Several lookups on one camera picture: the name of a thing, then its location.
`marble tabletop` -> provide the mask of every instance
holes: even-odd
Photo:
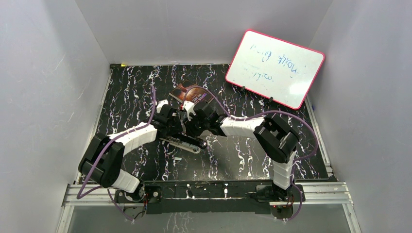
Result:
[[[150,86],[156,88],[156,99],[171,100],[169,96],[182,80],[187,79],[206,87],[214,93],[229,112],[236,116],[252,116],[267,110],[293,113],[310,125],[309,113],[303,104],[293,110],[225,81],[229,65],[134,66],[112,65],[110,83],[103,103],[97,132],[112,134],[138,125],[146,119],[152,108]],[[215,102],[212,102],[222,113]],[[297,156],[311,152],[313,136],[302,123],[282,116],[301,136]],[[123,160],[123,168],[143,180],[164,181],[213,181],[213,180],[262,180],[273,177],[272,161],[255,139],[238,136],[204,137],[207,149],[199,154],[169,146],[165,142],[152,142],[133,150]],[[327,179],[327,171],[320,151],[315,157],[297,164],[298,179]]]

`book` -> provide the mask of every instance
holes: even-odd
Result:
[[[189,80],[183,80],[183,82],[179,83],[173,91],[169,92],[169,95],[180,103],[183,103],[183,97],[185,96],[187,89],[191,86],[196,86],[196,84],[190,82]],[[209,103],[212,99],[213,97],[209,93],[200,88],[193,88],[186,95],[186,100],[193,102],[194,104],[201,101]]]

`black wire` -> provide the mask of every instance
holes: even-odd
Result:
[[[146,211],[142,211],[142,212],[139,212],[136,216],[135,216],[135,218],[133,219],[133,220],[136,220],[136,218],[140,215],[140,214],[143,214],[143,213],[145,213]]]

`pink border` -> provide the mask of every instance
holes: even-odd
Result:
[[[308,94],[308,92],[309,92],[309,90],[310,90],[310,87],[312,86],[313,81],[315,80],[316,75],[318,75],[318,72],[319,72],[319,70],[320,70],[320,68],[321,68],[321,66],[322,66],[322,64],[323,64],[323,61],[325,60],[325,55],[324,55],[322,52],[319,52],[319,51],[316,51],[316,50],[313,50],[313,49],[310,49],[310,48],[306,48],[306,47],[303,47],[303,46],[301,46],[301,45],[297,45],[297,44],[294,44],[294,43],[292,43],[292,42],[289,42],[289,41],[286,41],[286,40],[282,40],[282,39],[276,38],[276,37],[274,37],[274,36],[266,35],[266,34],[263,34],[263,33],[260,33],[260,32],[256,32],[256,31],[253,31],[253,30],[250,30],[250,29],[249,29],[249,30],[246,30],[245,33],[243,34],[242,40],[240,41],[240,44],[239,44],[239,47],[240,47],[240,45],[242,44],[242,41],[243,41],[243,39],[244,39],[244,36],[246,35],[247,32],[254,32],[254,33],[258,33],[258,34],[261,34],[261,35],[265,35],[265,36],[268,36],[268,37],[271,37],[271,38],[274,38],[274,39],[277,39],[277,40],[281,40],[281,41],[283,41],[283,42],[286,42],[286,43],[289,43],[289,44],[292,44],[292,45],[296,45],[296,46],[299,46],[299,47],[301,47],[301,48],[304,48],[304,49],[307,49],[307,50],[310,50],[310,51],[313,51],[313,52],[320,53],[320,54],[323,56],[323,60],[322,60],[322,62],[320,63],[319,68],[318,68],[318,70],[316,71],[316,74],[315,74],[315,76],[313,77],[312,82],[310,83],[309,89],[308,89],[308,91],[306,92],[305,96],[303,97],[303,100],[302,100],[302,102],[300,103],[299,107],[297,107],[297,108],[292,108],[292,107],[288,106],[287,104],[284,104],[284,103],[278,102],[278,101],[276,101],[276,100],[273,100],[273,101],[275,101],[275,102],[277,102],[277,103],[283,104],[283,105],[285,105],[285,106],[287,106],[287,107],[289,107],[289,108],[295,109],[295,110],[297,110],[297,109],[299,109],[300,107],[302,107],[302,103],[303,103],[303,101],[305,101],[305,97],[306,97],[306,95]],[[240,85],[238,85],[238,84],[236,84],[236,83],[232,83],[231,81],[227,80],[227,74],[229,73],[230,68],[232,67],[232,64],[233,64],[233,61],[234,61],[235,58],[236,58],[236,55],[238,54],[239,47],[238,47],[238,49],[236,50],[235,56],[233,57],[232,63],[230,64],[229,69],[227,70],[227,73],[226,73],[226,77],[225,77],[225,79],[226,79],[227,82],[229,82],[229,83],[231,83],[231,84],[233,84],[233,85],[236,85],[236,86],[240,86]],[[255,91],[252,91],[252,90],[250,90],[250,89],[248,89],[248,88],[246,88],[246,87],[245,87],[245,89],[248,90],[248,91],[251,91],[251,92],[253,92],[253,93],[256,93],[256,94],[258,94],[258,95],[260,95],[260,96],[263,96],[263,97],[265,97],[265,98],[270,99],[270,97],[267,97],[267,96],[264,96],[264,95],[262,95],[262,94],[259,94],[259,93],[255,92]]]

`purple cable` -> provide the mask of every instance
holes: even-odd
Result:
[[[147,127],[147,126],[152,122],[153,115],[155,114],[155,109],[156,109],[156,107],[155,107],[155,106],[156,106],[156,90],[155,90],[155,87],[154,87],[154,86],[151,86],[151,89],[152,89],[152,105],[153,105],[153,106],[152,106],[152,112],[150,113],[149,121],[148,121],[145,125],[143,125],[143,126],[140,126],[140,127],[137,127],[137,128],[132,129],[132,130],[134,130],[134,131],[141,130],[141,129]],[[96,166],[97,166],[98,162],[100,161],[100,159],[102,158],[103,154],[106,152],[106,150],[109,148],[109,146],[110,146],[114,141],[116,141],[117,139],[125,136],[125,135],[128,134],[128,133],[130,133],[130,131],[125,131],[124,133],[119,134],[119,135],[117,135],[116,137],[114,137],[113,139],[111,139],[111,140],[106,144],[106,146],[105,146],[105,147],[103,148],[103,150],[100,152],[99,156],[97,156],[96,161],[94,162],[93,166],[91,167],[89,173],[88,173],[87,176],[86,176],[86,179],[83,181],[82,187],[80,188],[79,193],[77,194],[77,199],[81,199],[81,198],[83,198],[84,196],[86,196],[87,194],[93,192],[94,190],[101,188],[101,186],[99,185],[99,186],[96,186],[96,187],[90,189],[89,191],[83,193],[83,190],[84,190],[87,182],[90,180],[91,174],[93,173],[94,169],[96,169]],[[126,214],[123,212],[123,210],[117,205],[117,203],[113,200],[113,197],[112,197],[110,191],[107,190],[107,192],[109,193],[110,199],[112,200],[112,202],[114,203],[114,205],[123,213],[123,215],[124,215],[128,220],[133,221],[133,218],[131,218],[130,216],[126,215]]]
[[[228,115],[230,118],[234,119],[235,121],[247,121],[247,120],[254,119],[254,118],[256,118],[256,117],[260,117],[260,116],[262,116],[262,115],[266,115],[266,114],[270,114],[270,113],[278,113],[278,114],[285,114],[285,115],[287,115],[287,116],[289,116],[289,117],[295,118],[296,120],[298,120],[298,121],[300,121],[302,124],[304,124],[307,129],[309,129],[310,133],[313,135],[313,138],[315,138],[315,146],[314,146],[314,148],[313,148],[313,151],[312,151],[309,155],[306,155],[306,156],[303,156],[303,157],[300,157],[300,158],[297,158],[297,159],[294,159],[294,160],[293,160],[291,184],[292,184],[292,186],[293,186],[294,188],[296,188],[296,189],[299,191],[300,202],[299,202],[299,208],[297,209],[296,213],[295,213],[292,217],[287,218],[287,220],[292,220],[292,219],[294,219],[294,218],[298,215],[298,213],[300,212],[300,209],[302,208],[302,198],[303,198],[303,197],[302,197],[302,192],[300,191],[299,187],[296,186],[296,185],[293,183],[293,180],[292,180],[292,179],[293,179],[293,173],[294,173],[294,171],[295,171],[295,164],[294,164],[294,163],[295,163],[296,161],[308,159],[308,158],[310,158],[310,157],[312,157],[312,156],[314,156],[314,155],[316,154],[316,152],[317,152],[317,150],[318,150],[318,147],[319,147],[319,145],[318,145],[318,138],[316,137],[315,131],[312,129],[312,127],[311,127],[309,124],[307,124],[306,121],[304,121],[303,119],[299,118],[298,116],[295,116],[295,115],[290,114],[290,113],[287,113],[287,112],[279,111],[279,110],[270,110],[270,111],[266,111],[266,112],[263,112],[263,113],[259,113],[259,114],[256,114],[256,115],[254,115],[254,116],[250,116],[250,117],[247,117],[247,118],[234,118],[234,117],[232,117],[231,114],[223,107],[222,103],[220,103],[220,101],[218,100],[218,98],[217,98],[215,95],[213,95],[209,90],[207,90],[206,88],[201,87],[201,86],[192,86],[192,87],[189,87],[189,88],[187,89],[187,91],[186,91],[185,96],[183,97],[183,103],[184,103],[185,100],[186,100],[186,95],[187,95],[188,92],[189,92],[191,89],[193,89],[193,88],[200,88],[200,89],[205,90],[207,93],[209,93],[209,94],[216,100],[216,102],[220,105],[220,107],[222,108],[222,110],[224,111],[224,113],[225,113],[226,115]]]

